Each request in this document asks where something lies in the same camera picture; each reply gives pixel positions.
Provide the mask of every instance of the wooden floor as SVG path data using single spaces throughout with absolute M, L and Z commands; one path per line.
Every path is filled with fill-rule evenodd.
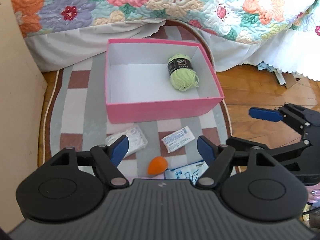
M 44 73 L 48 82 L 44 110 L 48 106 L 54 87 L 56 72 Z M 273 109 L 284 102 L 302 105 L 320 111 L 320 88 L 318 82 L 303 78 L 290 89 L 281 87 L 273 73 L 250 65 L 241 65 L 217 73 L 225 94 L 233 136 L 265 143 L 275 148 L 300 140 L 300 135 L 282 122 L 273 123 L 256 120 L 248 115 L 252 106 Z M 42 164 L 42 135 L 39 140 L 39 164 Z

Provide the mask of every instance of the rug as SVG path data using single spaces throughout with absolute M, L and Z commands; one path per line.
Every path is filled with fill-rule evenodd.
M 200 38 L 183 26 L 161 27 L 149 38 L 200 43 Z M 132 125 L 111 124 L 108 120 L 104 99 L 105 57 L 105 53 L 101 53 L 59 72 L 46 116 L 44 160 L 67 146 L 73 146 L 77 151 L 88 151 L 95 145 L 104 144 L 108 135 Z M 173 153 L 167 153 L 161 139 L 185 126 L 190 127 L 196 138 L 204 135 L 217 145 L 224 144 L 231 136 L 230 120 L 224 101 L 199 117 L 137 124 L 145 134 L 148 145 L 124 158 L 119 164 L 119 170 L 126 177 L 147 176 L 148 164 L 159 155 L 166 158 L 169 169 L 202 160 L 196 149 L 196 140 Z M 79 169 L 93 174 L 91 167 Z

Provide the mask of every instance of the wall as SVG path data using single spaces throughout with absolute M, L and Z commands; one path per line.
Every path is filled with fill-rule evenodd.
M 0 227 L 23 220 L 19 183 L 37 168 L 37 143 L 46 82 L 16 23 L 10 0 L 0 0 Z

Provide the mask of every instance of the blue gripper pad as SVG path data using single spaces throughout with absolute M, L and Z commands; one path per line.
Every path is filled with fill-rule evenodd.
M 121 136 L 118 140 L 116 140 L 110 146 L 111 149 L 111 162 L 114 166 L 118 166 L 119 163 L 122 161 L 126 153 L 129 149 L 129 139 L 127 136 Z
M 249 109 L 249 115 L 252 118 L 271 122 L 279 122 L 283 120 L 283 116 L 280 114 L 278 110 L 271 110 L 265 108 L 251 107 Z
M 210 166 L 211 163 L 215 160 L 214 156 L 214 147 L 216 147 L 213 143 L 211 143 L 206 137 L 199 136 L 197 140 L 197 149 L 205 163 Z

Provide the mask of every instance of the white bed skirt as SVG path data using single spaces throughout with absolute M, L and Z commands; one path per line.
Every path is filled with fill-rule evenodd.
M 42 72 L 59 70 L 106 51 L 111 38 L 144 38 L 164 25 L 163 19 L 110 23 L 58 33 L 25 38 L 30 52 Z M 317 35 L 284 30 L 258 44 L 229 41 L 192 27 L 208 44 L 218 72 L 236 65 L 260 62 L 283 72 L 296 71 L 309 79 L 320 81 L 318 60 L 320 39 Z

